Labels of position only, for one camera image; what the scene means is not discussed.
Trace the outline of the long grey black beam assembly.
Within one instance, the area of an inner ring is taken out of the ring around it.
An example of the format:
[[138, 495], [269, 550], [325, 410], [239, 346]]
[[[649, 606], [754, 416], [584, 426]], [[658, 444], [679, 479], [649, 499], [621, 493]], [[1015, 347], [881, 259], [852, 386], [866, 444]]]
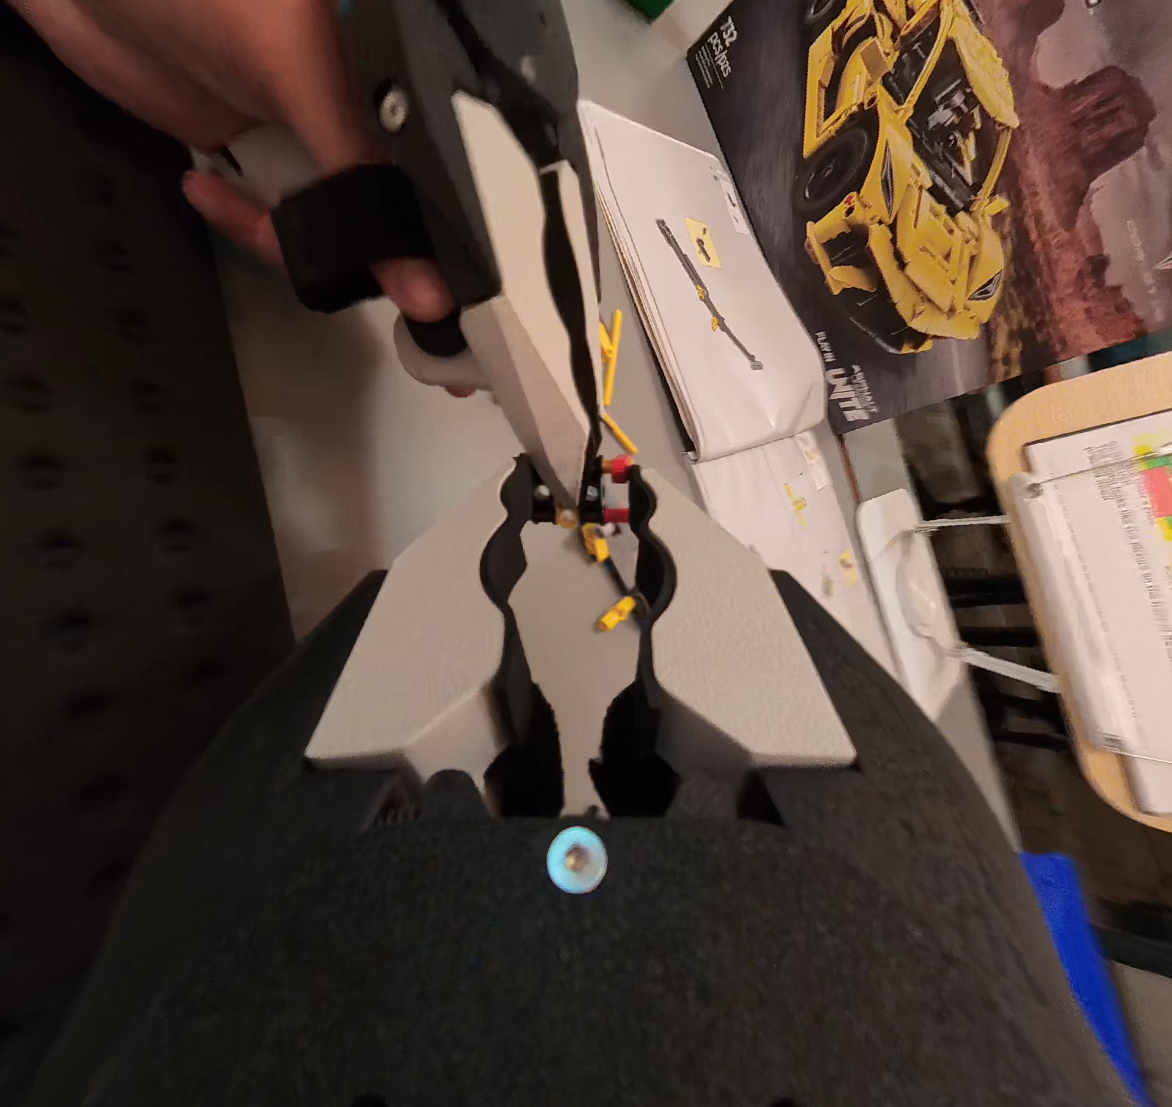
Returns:
[[614, 544], [621, 536], [621, 528], [615, 523], [585, 523], [579, 534], [587, 558], [606, 572], [617, 595], [616, 601], [597, 620], [597, 629], [610, 633], [629, 620], [642, 628], [648, 614], [648, 604], [635, 587], [634, 579], [624, 576], [615, 560]]

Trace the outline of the person's left hand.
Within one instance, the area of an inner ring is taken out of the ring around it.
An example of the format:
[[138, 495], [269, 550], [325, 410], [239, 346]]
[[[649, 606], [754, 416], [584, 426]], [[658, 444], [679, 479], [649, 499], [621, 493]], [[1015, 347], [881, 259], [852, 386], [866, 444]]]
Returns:
[[91, 88], [211, 156], [283, 127], [325, 174], [384, 160], [339, 0], [4, 0]]

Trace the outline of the wooden board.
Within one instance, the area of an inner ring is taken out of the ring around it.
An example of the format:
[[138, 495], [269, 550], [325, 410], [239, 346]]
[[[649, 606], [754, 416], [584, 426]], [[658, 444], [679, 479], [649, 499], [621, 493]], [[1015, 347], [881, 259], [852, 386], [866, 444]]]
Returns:
[[1170, 817], [1144, 812], [1121, 757], [1092, 744], [1085, 706], [1073, 690], [1076, 662], [1060, 633], [1061, 608], [1038, 571], [1015, 484], [1029, 470], [1025, 449], [1031, 444], [1115, 425], [1170, 406], [1171, 356], [1163, 354], [1029, 392], [994, 424], [986, 448], [990, 479], [1008, 516], [1009, 541], [1034, 628], [1047, 666], [1061, 687], [1062, 715], [1079, 771], [1092, 791], [1119, 814], [1164, 835], [1171, 832]]

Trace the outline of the blue bin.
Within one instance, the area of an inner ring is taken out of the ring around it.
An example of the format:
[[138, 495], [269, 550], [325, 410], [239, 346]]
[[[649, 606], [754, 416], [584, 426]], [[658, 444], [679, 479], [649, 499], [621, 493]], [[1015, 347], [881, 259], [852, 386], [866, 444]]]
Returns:
[[1147, 1079], [1092, 924], [1076, 864], [1061, 852], [1018, 854], [1079, 1009], [1135, 1102], [1150, 1106]]

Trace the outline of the dark box with yellow car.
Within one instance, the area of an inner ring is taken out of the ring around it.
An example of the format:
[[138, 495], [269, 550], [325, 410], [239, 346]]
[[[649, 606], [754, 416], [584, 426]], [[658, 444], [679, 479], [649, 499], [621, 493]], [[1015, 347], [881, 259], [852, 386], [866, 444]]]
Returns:
[[838, 433], [1171, 318], [1171, 0], [733, 0], [687, 64]]

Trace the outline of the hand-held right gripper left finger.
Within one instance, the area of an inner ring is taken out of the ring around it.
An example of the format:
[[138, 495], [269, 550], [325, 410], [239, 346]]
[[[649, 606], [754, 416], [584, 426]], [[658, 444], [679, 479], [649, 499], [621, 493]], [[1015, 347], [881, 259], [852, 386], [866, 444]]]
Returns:
[[458, 770], [485, 782], [536, 736], [536, 685], [511, 596], [536, 472], [492, 474], [388, 571], [306, 747], [323, 770]]

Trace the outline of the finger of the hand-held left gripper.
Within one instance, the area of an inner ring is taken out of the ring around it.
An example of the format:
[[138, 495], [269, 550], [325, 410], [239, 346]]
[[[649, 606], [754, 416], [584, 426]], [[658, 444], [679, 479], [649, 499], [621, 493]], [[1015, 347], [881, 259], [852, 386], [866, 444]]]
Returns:
[[463, 313], [491, 393], [557, 504], [578, 504], [601, 443], [571, 384], [569, 338], [543, 259], [538, 168], [485, 101], [458, 94], [454, 114], [500, 276], [500, 293]]
[[593, 197], [583, 196], [570, 162], [540, 173], [543, 259], [560, 321], [569, 338], [571, 384], [592, 434], [601, 434], [602, 365]]

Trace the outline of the printed instruction sheet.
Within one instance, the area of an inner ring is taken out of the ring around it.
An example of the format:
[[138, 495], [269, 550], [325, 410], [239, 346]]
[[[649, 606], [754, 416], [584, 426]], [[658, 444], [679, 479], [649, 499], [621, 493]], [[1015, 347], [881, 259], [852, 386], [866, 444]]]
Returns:
[[1171, 753], [1171, 414], [1074, 432], [1025, 449], [1056, 489], [1089, 572], [1144, 761]]

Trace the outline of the open instruction booklet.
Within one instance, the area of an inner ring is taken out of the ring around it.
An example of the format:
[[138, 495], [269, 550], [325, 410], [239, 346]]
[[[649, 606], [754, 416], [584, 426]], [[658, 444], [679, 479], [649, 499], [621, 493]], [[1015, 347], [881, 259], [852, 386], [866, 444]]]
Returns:
[[591, 101], [602, 216], [685, 426], [708, 514], [894, 665], [816, 429], [823, 361], [712, 155]]

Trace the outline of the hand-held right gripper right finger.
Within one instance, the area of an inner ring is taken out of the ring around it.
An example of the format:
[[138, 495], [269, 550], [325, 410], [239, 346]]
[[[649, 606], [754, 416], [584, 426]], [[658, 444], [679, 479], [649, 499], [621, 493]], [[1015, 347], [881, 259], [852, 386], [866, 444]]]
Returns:
[[857, 750], [769, 568], [661, 474], [629, 475], [653, 753], [677, 776], [842, 768]]

